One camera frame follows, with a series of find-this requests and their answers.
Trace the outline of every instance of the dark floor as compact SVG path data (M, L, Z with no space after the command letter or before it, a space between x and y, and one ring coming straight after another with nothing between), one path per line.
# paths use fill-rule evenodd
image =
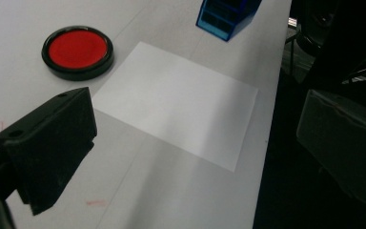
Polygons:
M366 204L345 195L296 141L305 97L296 80L305 71L295 71L295 80L286 74L287 63L283 59L254 228L366 229Z

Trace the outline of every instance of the blank rectangular paper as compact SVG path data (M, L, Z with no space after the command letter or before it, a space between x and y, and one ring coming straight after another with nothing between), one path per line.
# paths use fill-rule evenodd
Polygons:
M139 43L92 102L98 111L233 172L256 94L248 84Z

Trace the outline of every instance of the blue object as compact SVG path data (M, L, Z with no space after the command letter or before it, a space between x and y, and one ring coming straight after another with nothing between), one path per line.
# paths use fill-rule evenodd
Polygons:
M204 0L196 26L228 41L252 22L261 0Z

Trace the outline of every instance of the tabletop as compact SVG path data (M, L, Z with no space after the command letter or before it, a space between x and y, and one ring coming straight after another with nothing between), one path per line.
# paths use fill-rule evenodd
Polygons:
M0 131L51 97L95 95L139 42L258 88L234 171L95 111L98 136L61 198L33 217L17 192L18 228L251 228L275 106L291 0L263 0L229 42L195 26L201 0L0 1ZM84 25L114 45L114 66L83 82L54 76L41 58L54 31Z

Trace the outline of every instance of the white table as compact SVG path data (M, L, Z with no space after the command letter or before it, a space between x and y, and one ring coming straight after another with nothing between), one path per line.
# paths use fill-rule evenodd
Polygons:
M275 105L291 0L263 0L226 43L195 26L201 0L0 1L0 130L64 91L95 94L139 41L259 89L233 172L95 112L98 136L57 203L33 217L17 192L18 228L251 228ZM116 63L85 82L55 77L41 59L53 31L99 29Z

